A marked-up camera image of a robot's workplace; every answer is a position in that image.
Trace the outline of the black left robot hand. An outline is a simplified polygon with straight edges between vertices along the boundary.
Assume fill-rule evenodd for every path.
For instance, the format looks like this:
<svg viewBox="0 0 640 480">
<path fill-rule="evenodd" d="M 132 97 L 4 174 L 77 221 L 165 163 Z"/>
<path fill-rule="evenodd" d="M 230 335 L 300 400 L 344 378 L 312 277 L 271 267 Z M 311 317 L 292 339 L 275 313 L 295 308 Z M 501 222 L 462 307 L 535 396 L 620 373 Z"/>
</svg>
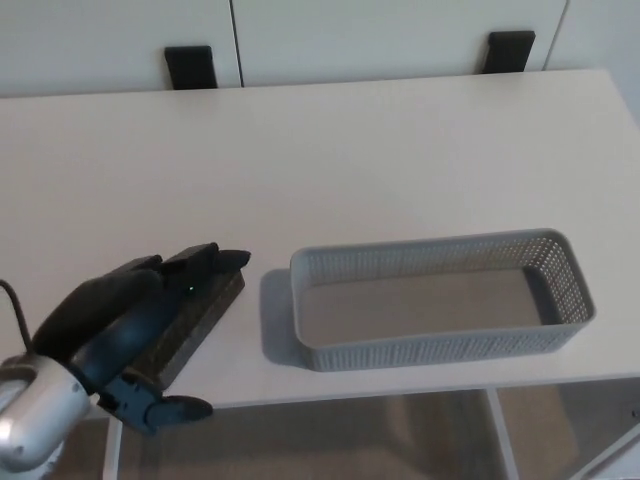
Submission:
<svg viewBox="0 0 640 480">
<path fill-rule="evenodd" d="M 209 243 L 134 259 L 74 289 L 32 345 L 141 433 L 206 419 L 209 402 L 165 392 L 243 290 L 250 258 Z"/>
</svg>

